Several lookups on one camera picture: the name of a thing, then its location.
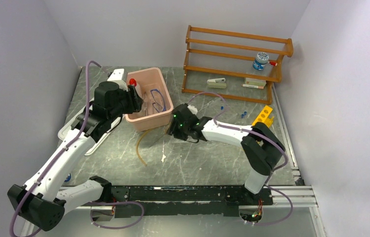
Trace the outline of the white bin lid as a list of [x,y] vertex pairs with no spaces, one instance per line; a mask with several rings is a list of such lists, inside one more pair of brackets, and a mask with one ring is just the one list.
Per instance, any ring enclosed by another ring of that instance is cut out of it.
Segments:
[[[76,120],[77,116],[82,114],[82,110],[79,110],[70,120],[68,120],[63,127],[58,131],[58,138],[61,141],[64,141],[64,138],[67,135],[67,132],[71,129],[72,123]],[[111,128],[104,133],[104,135],[100,138],[100,140],[92,146],[84,155],[86,157],[91,156],[96,152],[96,150],[103,144],[103,142],[108,138],[108,136],[116,129],[117,126],[120,125],[122,120],[124,119],[125,115],[118,117],[115,121],[112,122]]]

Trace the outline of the blue tool at table edge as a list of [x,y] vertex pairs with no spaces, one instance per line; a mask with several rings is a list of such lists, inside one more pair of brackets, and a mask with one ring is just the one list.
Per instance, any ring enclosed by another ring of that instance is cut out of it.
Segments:
[[69,173],[66,179],[64,180],[65,183],[69,182],[71,180],[71,174]]

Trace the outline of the blue safety glasses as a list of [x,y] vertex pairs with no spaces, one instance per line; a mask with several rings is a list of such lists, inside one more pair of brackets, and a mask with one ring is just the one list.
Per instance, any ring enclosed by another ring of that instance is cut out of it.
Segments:
[[152,107],[154,110],[158,113],[165,112],[167,110],[167,106],[162,93],[158,89],[151,89],[150,94],[153,99]]

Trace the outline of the wooden shelf rack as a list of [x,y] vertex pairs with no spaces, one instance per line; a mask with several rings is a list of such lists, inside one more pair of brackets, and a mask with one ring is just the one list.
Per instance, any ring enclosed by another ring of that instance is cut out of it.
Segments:
[[[285,57],[292,57],[294,45],[291,38],[238,33],[224,30],[201,28],[189,25],[185,37],[186,53],[183,63],[184,79],[182,92],[197,94],[204,88],[192,89],[188,79],[190,72],[201,72],[235,78],[254,78],[266,81],[265,98],[254,98],[243,94],[222,93],[226,99],[272,104],[272,88],[282,81],[282,63]],[[253,68],[258,52],[269,54],[269,63],[264,70]]]

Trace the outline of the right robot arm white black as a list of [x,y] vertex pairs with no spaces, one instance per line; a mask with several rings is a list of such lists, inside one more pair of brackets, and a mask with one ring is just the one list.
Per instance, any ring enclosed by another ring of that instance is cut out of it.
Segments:
[[186,103],[173,110],[167,134],[183,141],[215,141],[243,149],[251,166],[242,191],[242,199],[247,204],[255,204],[260,199],[261,189],[279,169],[277,164],[281,158],[288,161],[284,145],[265,123],[237,126],[211,117],[199,118],[196,108]]

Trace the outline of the yellow test tube rack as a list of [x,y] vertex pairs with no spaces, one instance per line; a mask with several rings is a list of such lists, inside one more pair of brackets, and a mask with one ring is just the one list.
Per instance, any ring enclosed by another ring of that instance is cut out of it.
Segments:
[[274,121],[274,116],[272,116],[272,112],[273,109],[270,106],[265,105],[256,119],[253,121],[252,126],[255,126],[257,123],[264,123],[268,128],[270,128]]

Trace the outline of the pink plastic bin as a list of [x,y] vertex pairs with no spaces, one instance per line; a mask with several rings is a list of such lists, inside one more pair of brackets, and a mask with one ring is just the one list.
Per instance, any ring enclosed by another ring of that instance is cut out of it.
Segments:
[[[138,83],[136,90],[139,96],[142,98],[143,92],[146,92],[149,96],[149,115],[143,117],[141,111],[138,113],[127,114],[125,116],[126,121],[129,122],[137,132],[167,125],[171,120],[173,103],[161,70],[153,67],[130,72],[128,73],[126,82],[129,82],[131,78],[134,78]],[[153,99],[150,94],[151,89],[158,89],[162,93],[167,106],[167,110],[165,112],[158,113],[152,107]]]

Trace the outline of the red cap wash bottle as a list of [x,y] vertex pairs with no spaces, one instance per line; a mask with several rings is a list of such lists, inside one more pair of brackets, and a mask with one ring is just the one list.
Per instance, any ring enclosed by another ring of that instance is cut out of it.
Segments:
[[137,81],[134,78],[131,78],[129,80],[129,84],[132,85],[132,86],[137,86],[138,85]]

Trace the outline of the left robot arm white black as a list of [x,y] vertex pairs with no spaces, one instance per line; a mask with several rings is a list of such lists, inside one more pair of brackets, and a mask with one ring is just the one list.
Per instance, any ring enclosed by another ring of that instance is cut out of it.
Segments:
[[111,182],[92,176],[81,185],[61,191],[61,185],[82,156],[90,150],[111,124],[124,114],[139,112],[143,100],[136,85],[105,81],[94,91],[94,99],[72,124],[63,143],[46,164],[24,185],[12,185],[7,192],[15,213],[49,231],[65,214],[88,202],[106,205],[114,200]]

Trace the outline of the small blue caps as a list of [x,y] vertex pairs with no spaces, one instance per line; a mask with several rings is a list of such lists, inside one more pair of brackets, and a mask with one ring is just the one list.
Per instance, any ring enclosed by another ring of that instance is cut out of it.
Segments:
[[247,111],[234,106],[221,106],[221,111],[223,112],[222,118],[228,119],[245,119],[249,115]]

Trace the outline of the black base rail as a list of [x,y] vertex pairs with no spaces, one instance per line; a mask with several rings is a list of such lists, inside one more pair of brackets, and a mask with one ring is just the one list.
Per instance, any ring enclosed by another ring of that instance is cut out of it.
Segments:
[[272,193],[253,194],[243,185],[113,186],[107,202],[116,201],[115,217],[211,215],[239,217],[245,206],[272,205]]

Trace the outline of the aluminium frame rail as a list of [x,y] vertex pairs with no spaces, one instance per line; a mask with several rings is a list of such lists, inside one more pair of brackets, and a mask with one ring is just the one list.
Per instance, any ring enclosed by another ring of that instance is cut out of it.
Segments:
[[[273,204],[251,208],[245,206],[241,209],[240,218],[244,223],[251,225],[276,225],[289,219],[296,208],[307,208],[313,221],[316,236],[324,237],[326,232],[321,222],[318,204],[313,189],[310,186],[271,186],[264,187],[271,190]],[[104,221],[109,217],[115,217],[116,201],[104,204],[87,203],[78,206],[78,210],[88,210],[91,212],[93,224],[102,218]]]

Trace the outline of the red capped tube on shelf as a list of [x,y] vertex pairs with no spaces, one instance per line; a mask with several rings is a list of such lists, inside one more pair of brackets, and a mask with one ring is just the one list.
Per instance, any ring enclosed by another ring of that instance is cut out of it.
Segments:
[[270,65],[272,65],[272,66],[277,66],[277,65],[278,65],[278,63],[277,63],[277,62],[275,62],[275,61],[274,61],[274,62],[269,61],[269,64],[270,64]]

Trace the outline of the white stapler on shelf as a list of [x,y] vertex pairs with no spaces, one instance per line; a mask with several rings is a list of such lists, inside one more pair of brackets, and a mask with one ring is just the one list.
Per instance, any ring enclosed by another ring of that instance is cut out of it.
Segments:
[[208,79],[207,80],[207,87],[208,88],[225,89],[225,88],[227,88],[226,79],[225,78]]

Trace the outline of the blue white jar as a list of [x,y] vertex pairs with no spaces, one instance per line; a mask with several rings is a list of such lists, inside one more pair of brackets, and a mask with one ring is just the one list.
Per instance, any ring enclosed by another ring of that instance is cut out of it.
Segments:
[[253,68],[258,71],[264,70],[269,63],[269,54],[266,52],[258,52],[253,61]]

